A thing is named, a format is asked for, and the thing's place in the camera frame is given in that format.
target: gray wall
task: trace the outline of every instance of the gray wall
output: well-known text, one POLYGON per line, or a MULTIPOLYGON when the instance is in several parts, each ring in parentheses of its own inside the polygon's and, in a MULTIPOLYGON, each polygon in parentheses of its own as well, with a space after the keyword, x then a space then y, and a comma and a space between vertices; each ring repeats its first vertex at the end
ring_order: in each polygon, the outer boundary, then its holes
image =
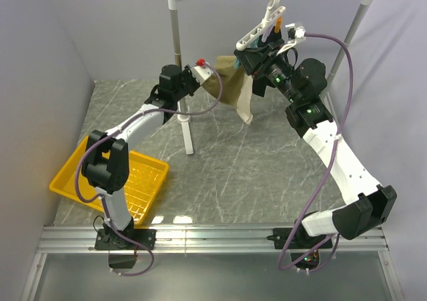
MULTIPOLYGON (((407 300, 427 295, 426 0, 374 0, 355 36, 354 102, 344 130, 356 155, 398 199, 384 224, 407 300)), ((342 113, 343 63, 332 90, 342 113)))
MULTIPOLYGON (((156 78, 173 63, 167 0, 51 0, 94 79, 156 78)), ((341 38, 360 0, 282 0, 284 23, 303 21, 311 32, 341 38)), ((266 0, 183 1, 179 23, 184 63, 214 62, 264 16, 266 0)), ((333 63, 338 48, 310 41, 301 56, 333 63)))
POLYGON ((0 291, 18 300, 93 89, 47 0, 0 0, 0 291))

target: brown cloth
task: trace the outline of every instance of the brown cloth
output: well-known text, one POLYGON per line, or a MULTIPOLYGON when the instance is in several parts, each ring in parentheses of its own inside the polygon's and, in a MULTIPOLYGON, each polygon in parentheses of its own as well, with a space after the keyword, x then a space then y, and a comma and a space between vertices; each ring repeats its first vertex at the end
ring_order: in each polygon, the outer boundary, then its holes
MULTIPOLYGON (((224 91, 221 103, 235 108, 243 121, 249 124, 253 118, 250 113, 250 99, 252 96, 252 78, 245 74, 242 67, 234 68, 234 56, 219 56, 215 69, 222 79, 224 91)), ((202 87, 213 97, 220 93, 220 83, 215 75, 207 79, 202 87)))

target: yellow basket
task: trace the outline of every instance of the yellow basket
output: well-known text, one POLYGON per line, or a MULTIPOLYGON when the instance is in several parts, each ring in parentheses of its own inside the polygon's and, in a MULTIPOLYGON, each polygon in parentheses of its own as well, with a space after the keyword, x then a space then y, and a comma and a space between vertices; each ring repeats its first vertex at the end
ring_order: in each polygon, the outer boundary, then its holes
MULTIPOLYGON (((67 160, 49 185, 49 189, 69 199, 75 200, 95 210, 103 211, 100 200, 83 203, 74 189, 74 175, 77 165, 85 153, 88 137, 85 137, 74 153, 67 160)), ((132 215, 135 227, 142 225, 155 196, 166 178, 169 165, 138 152, 129 152, 129 178, 125 184, 127 209, 132 215)), ((96 192, 81 174, 79 176, 80 192, 84 198, 92 198, 96 192)))

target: orange tag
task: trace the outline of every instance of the orange tag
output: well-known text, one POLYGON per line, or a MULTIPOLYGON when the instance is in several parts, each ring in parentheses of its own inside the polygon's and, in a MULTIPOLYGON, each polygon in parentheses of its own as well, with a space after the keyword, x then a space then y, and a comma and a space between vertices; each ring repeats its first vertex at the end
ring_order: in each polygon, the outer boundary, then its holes
POLYGON ((282 17, 279 17, 276 21, 276 25, 274 25, 274 33, 279 33, 280 26, 282 25, 282 17))

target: marble floor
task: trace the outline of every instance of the marble floor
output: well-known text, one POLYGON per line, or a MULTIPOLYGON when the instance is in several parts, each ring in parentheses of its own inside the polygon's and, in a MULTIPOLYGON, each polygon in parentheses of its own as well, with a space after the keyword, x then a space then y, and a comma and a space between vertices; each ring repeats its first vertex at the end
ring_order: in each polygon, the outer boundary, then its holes
MULTIPOLYGON (((94 129, 121 123, 147 99, 155 80, 98 81, 81 138, 94 129)), ((190 110, 209 107, 213 98, 199 89, 190 110)), ((168 162, 167 180, 145 223, 187 220, 196 224, 293 222, 325 172, 312 149, 289 126, 284 97, 275 89, 253 96, 254 120, 244 124, 234 109, 220 104, 191 121, 195 154, 184 150, 181 126, 173 117, 135 150, 168 162)), ((329 178, 311 211, 343 205, 329 178)), ((99 213, 62 198, 55 224, 88 225, 99 213)))

